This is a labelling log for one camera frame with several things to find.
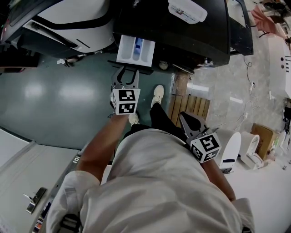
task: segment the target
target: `black pants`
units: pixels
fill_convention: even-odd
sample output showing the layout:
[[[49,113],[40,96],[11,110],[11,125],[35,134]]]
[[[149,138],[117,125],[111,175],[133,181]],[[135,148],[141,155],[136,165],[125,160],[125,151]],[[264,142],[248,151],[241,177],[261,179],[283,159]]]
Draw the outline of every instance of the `black pants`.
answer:
[[[154,128],[172,134],[186,142],[187,137],[183,133],[182,129],[174,125],[174,123],[168,118],[167,114],[162,109],[159,103],[155,103],[153,105],[150,110],[150,116],[151,127],[146,125],[132,125],[131,130],[125,134],[124,138],[140,130]]]

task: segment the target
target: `white door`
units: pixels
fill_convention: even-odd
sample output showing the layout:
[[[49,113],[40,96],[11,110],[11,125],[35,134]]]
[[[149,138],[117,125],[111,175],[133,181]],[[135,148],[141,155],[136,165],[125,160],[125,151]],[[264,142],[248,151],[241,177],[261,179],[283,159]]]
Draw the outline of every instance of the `white door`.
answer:
[[[35,145],[0,171],[0,226],[6,232],[31,233],[42,209],[78,150]],[[34,212],[26,209],[39,188],[46,192]]]

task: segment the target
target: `metal latch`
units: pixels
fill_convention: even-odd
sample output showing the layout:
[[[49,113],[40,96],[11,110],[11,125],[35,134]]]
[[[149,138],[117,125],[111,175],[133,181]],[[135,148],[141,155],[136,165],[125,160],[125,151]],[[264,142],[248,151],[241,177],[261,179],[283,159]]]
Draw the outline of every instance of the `metal latch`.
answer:
[[[34,198],[31,198],[30,196],[27,196],[25,194],[23,194],[26,198],[30,199],[30,203],[29,206],[27,207],[26,211],[30,214],[33,213],[35,207],[37,206],[38,202],[40,202],[42,196],[44,195],[44,193],[46,192],[46,188],[41,187],[36,195],[34,196]]]

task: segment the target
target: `shoe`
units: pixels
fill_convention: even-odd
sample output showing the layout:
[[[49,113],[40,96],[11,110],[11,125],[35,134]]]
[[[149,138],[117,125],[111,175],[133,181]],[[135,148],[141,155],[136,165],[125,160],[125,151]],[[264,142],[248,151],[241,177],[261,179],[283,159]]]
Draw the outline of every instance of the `shoe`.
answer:
[[[158,85],[154,91],[154,98],[151,101],[151,107],[153,107],[155,103],[161,104],[163,96],[164,96],[164,87],[162,85]]]
[[[128,120],[129,120],[129,123],[131,126],[140,124],[140,122],[138,120],[138,115],[136,113],[129,114]]]

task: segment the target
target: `pink cloth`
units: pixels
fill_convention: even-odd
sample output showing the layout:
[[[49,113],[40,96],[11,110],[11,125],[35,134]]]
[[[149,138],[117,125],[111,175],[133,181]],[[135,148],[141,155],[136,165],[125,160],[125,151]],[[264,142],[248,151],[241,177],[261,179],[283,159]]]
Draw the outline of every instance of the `pink cloth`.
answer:
[[[273,33],[275,35],[278,35],[279,37],[282,37],[283,39],[286,39],[286,36],[282,35],[277,30],[276,25],[273,22],[273,20],[271,18],[265,16],[258,5],[256,5],[255,8],[253,10],[251,10],[251,14],[254,17],[256,27],[259,31]]]

